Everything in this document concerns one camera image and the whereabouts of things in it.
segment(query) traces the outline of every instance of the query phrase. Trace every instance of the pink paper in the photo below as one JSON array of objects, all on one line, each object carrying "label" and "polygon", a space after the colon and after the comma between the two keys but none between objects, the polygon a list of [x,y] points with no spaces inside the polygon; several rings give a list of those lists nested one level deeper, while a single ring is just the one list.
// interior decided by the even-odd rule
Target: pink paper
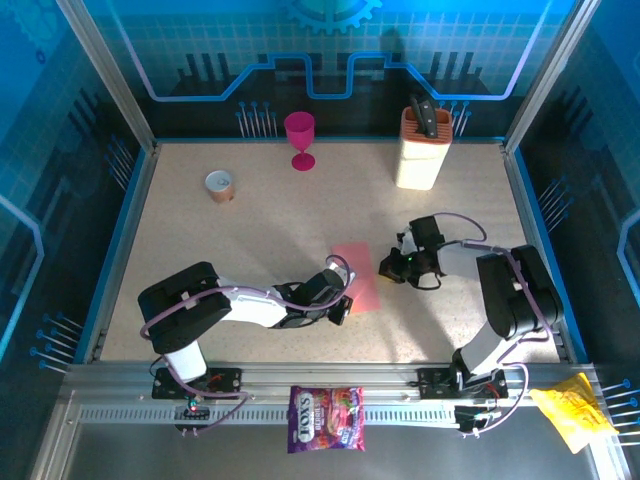
[{"label": "pink paper", "polygon": [[347,295],[353,298],[351,313],[364,313],[380,310],[380,297],[376,288],[376,272],[371,264],[371,252],[367,242],[345,243],[331,247],[331,253],[340,255],[356,272],[356,279],[347,289]]}]

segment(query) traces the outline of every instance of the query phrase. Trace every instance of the pink wine glass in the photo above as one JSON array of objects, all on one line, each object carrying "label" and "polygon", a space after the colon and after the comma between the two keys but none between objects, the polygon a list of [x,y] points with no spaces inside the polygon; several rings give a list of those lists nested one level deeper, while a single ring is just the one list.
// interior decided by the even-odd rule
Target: pink wine glass
[{"label": "pink wine glass", "polygon": [[296,170],[306,172],[316,164],[313,155],[305,153],[305,150],[313,143],[315,137],[316,120],[307,112],[293,112],[284,119],[284,129],[287,132],[289,143],[300,153],[293,157],[291,165]]}]

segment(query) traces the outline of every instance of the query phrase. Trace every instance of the yellow snack bag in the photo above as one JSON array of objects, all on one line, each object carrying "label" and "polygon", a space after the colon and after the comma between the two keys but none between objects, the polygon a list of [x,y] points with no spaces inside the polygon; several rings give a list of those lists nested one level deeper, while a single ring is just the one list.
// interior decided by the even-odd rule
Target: yellow snack bag
[{"label": "yellow snack bag", "polygon": [[551,420],[571,453],[575,454],[599,435],[617,435],[604,416],[587,376],[579,373],[550,390],[531,390],[531,398]]}]

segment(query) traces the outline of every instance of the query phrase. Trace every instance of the knife block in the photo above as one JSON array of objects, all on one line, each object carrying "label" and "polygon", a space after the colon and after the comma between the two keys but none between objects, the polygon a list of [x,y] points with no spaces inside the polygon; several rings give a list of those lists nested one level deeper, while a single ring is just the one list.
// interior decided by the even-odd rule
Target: knife block
[{"label": "knife block", "polygon": [[453,141],[451,114],[436,109],[438,137],[427,138],[416,133],[418,122],[411,107],[402,111],[400,122],[400,152],[396,170],[396,185],[413,190],[431,190],[444,158]]}]

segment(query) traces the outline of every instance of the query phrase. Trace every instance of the fox's candy bag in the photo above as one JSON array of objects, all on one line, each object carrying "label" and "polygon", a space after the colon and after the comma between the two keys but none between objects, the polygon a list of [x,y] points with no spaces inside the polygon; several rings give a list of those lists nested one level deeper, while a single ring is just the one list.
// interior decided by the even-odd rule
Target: fox's candy bag
[{"label": "fox's candy bag", "polygon": [[288,452],[364,451],[362,388],[291,387]]}]

